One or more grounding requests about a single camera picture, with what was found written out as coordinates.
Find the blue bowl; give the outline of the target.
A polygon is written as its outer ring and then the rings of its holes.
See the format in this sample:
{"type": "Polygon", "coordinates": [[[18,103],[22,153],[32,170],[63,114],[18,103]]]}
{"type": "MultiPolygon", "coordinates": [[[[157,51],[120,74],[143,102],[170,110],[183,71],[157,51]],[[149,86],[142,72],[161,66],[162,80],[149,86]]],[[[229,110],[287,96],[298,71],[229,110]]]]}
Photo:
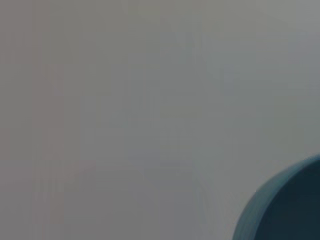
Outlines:
{"type": "Polygon", "coordinates": [[[320,154],[264,183],[243,209],[232,240],[320,240],[320,154]]]}

